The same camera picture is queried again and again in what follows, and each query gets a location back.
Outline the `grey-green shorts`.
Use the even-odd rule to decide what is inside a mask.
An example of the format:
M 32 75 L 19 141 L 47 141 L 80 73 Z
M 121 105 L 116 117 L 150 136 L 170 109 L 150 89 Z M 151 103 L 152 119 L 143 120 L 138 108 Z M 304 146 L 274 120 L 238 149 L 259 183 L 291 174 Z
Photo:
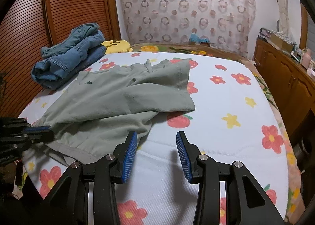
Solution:
M 94 163 L 123 143 L 130 131 L 146 136 L 156 115 L 193 111 L 189 75 L 187 60 L 82 71 L 35 125 L 54 132 L 49 148 L 67 159 Z

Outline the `brown floral bed cover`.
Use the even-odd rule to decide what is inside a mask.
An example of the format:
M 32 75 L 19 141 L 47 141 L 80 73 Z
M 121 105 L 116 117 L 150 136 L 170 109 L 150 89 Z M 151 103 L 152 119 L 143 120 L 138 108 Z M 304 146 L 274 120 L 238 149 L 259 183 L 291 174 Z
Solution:
M 245 65 L 254 75 L 258 84 L 262 88 L 262 91 L 267 98 L 269 105 L 274 113 L 275 119 L 280 126 L 281 136 L 284 140 L 284 146 L 286 148 L 286 157 L 288 164 L 288 203 L 287 211 L 285 215 L 285 220 L 291 224 L 295 224 L 301 217 L 302 213 L 305 211 L 305 205 L 300 193 L 301 189 L 301 171 L 297 166 L 297 159 L 294 155 L 292 145 L 289 140 L 283 119 L 281 117 L 280 111 L 274 101 L 274 98 L 264 81 L 263 77 L 260 75 L 253 62 L 247 58 L 244 58 L 236 53 L 223 51 L 216 49 L 214 47 L 207 47 L 205 45 L 193 45 L 193 44 L 149 44 L 141 43 L 134 44 L 131 46 L 134 52 L 178 52 L 189 54 L 196 54 L 201 56 L 214 56 L 216 58 L 228 59 L 237 61 Z

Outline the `blue folded jeans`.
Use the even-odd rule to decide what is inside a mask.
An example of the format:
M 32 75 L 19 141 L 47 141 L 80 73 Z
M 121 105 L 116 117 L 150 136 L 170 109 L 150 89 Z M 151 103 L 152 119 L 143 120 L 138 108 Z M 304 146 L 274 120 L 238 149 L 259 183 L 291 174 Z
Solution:
M 98 61 L 105 54 L 103 33 L 84 38 L 64 54 L 58 54 L 35 63 L 31 71 L 32 79 L 47 89 L 56 90 L 67 83 L 77 73 Z

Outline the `white floral strawberry blanket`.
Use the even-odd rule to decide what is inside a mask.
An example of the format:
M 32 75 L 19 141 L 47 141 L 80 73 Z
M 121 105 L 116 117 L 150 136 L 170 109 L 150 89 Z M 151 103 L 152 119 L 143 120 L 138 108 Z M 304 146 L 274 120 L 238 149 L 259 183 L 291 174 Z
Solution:
M 177 116 L 160 114 L 153 120 L 138 146 L 129 180 L 116 187 L 122 223 L 193 222 L 198 186 L 184 177 L 176 148 L 178 131 L 218 162 L 243 162 L 285 215 L 288 165 L 283 133 L 256 78 L 244 65 L 207 56 L 144 52 L 110 54 L 88 71 L 181 59 L 190 61 L 188 92 L 195 110 Z

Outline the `teal denim garment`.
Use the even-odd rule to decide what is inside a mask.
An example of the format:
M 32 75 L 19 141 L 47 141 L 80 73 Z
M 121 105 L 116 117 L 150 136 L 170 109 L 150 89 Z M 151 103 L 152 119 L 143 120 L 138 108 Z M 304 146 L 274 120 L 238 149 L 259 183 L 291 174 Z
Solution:
M 43 59 L 47 59 L 52 56 L 64 54 L 83 39 L 91 36 L 94 33 L 97 33 L 98 30 L 99 25 L 96 22 L 79 25 L 78 27 L 71 30 L 71 33 L 63 42 L 52 47 L 42 47 L 41 56 Z

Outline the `yellow Pikachu plush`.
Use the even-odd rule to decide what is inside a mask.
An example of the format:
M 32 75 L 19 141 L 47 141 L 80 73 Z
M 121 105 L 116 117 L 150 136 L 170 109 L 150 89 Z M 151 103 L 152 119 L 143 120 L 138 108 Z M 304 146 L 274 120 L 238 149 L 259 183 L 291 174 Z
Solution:
M 110 40 L 110 41 L 104 41 L 101 44 L 105 46 L 106 48 L 105 54 L 127 53 L 127 52 L 133 51 L 130 43 L 125 40 L 120 40 L 120 41 Z

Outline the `wooden sideboard cabinet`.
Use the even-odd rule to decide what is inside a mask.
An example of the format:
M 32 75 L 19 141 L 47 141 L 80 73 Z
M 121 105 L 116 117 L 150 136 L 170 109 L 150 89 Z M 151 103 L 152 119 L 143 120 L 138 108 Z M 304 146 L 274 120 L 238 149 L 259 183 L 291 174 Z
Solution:
M 292 143 L 314 123 L 314 80 L 306 70 L 268 42 L 257 38 L 254 60 L 277 105 Z

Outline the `brown louvered wardrobe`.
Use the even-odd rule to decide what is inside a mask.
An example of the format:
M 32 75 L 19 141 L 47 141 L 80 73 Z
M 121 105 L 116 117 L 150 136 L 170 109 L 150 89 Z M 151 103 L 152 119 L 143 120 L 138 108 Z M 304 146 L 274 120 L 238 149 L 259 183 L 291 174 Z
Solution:
M 1 115 L 17 117 L 41 90 L 31 78 L 40 49 L 95 22 L 107 40 L 121 38 L 115 0 L 16 0 L 1 22 Z

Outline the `pink thermos jug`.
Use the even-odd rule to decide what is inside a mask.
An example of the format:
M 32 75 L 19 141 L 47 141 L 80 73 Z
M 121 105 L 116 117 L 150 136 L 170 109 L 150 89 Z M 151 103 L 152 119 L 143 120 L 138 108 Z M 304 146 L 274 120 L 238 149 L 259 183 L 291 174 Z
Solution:
M 301 56 L 301 65 L 305 68 L 308 69 L 311 61 L 311 50 L 308 49 L 307 47 L 302 50 L 302 56 Z

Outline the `cardboard box with items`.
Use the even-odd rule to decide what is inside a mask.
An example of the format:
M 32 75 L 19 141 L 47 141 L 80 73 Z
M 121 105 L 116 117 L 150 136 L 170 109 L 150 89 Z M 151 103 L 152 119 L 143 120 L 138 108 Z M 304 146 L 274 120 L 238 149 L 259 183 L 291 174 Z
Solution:
M 281 51 L 288 53 L 291 53 L 295 46 L 295 42 L 291 41 L 288 36 L 283 34 L 283 32 L 272 32 L 270 41 Z

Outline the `box with blue items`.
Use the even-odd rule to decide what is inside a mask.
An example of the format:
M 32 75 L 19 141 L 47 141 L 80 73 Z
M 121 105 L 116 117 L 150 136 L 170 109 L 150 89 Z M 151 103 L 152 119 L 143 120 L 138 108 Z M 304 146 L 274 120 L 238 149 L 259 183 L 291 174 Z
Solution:
M 211 45 L 210 39 L 207 36 L 199 37 L 195 33 L 192 33 L 190 35 L 189 43 L 195 44 L 195 45 L 204 45 L 204 46 L 210 46 Z

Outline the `pink circle-pattern curtain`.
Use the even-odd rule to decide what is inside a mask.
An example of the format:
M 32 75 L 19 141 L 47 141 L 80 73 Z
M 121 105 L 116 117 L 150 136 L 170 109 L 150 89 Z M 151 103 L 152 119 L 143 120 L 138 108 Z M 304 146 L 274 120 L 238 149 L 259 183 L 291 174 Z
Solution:
M 120 0 L 131 43 L 189 43 L 192 33 L 212 47 L 248 56 L 255 0 Z

